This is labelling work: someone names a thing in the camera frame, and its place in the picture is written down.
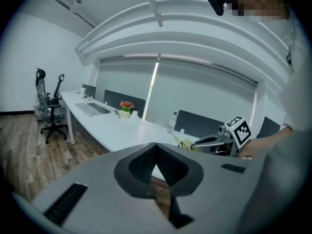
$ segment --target potted flower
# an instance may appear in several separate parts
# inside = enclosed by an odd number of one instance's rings
[[[120,116],[126,119],[130,118],[131,115],[130,110],[134,108],[135,105],[132,102],[122,100],[120,102],[120,106],[121,106]]]

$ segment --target wooden floor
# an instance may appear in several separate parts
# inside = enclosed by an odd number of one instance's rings
[[[72,117],[75,144],[53,133],[46,145],[44,127],[34,115],[0,117],[0,164],[15,192],[31,201],[44,187],[86,160],[108,153]],[[152,179],[156,203],[168,217],[170,192],[166,183]]]

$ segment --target water bottle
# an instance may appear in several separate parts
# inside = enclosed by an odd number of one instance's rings
[[[81,90],[80,90],[80,97],[84,98],[85,93],[86,93],[86,88],[81,88]]]
[[[177,112],[174,112],[174,115],[171,117],[169,121],[169,126],[167,129],[168,133],[172,133],[174,131],[175,126],[176,126],[176,118],[177,118]]]

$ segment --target black office chair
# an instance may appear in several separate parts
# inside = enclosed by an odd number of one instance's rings
[[[68,125],[57,125],[62,119],[66,118],[66,109],[61,105],[53,104],[48,105],[48,96],[45,92],[44,82],[45,72],[42,69],[38,69],[36,73],[36,102],[34,105],[34,112],[39,121],[45,122],[46,125],[50,125],[41,129],[40,133],[43,134],[43,130],[50,130],[45,143],[49,143],[49,137],[54,131],[58,131],[67,139],[66,134],[60,129]],[[61,98],[50,98],[51,101],[59,102]]]
[[[58,84],[57,84],[57,87],[54,91],[54,94],[53,94],[53,98],[58,98],[59,97],[59,87],[60,87],[60,84],[64,81],[64,77],[65,75],[60,75],[58,77]],[[59,101],[58,100],[52,100],[50,98],[50,94],[51,93],[47,93],[47,96],[48,96],[48,105],[58,105],[59,104]]]

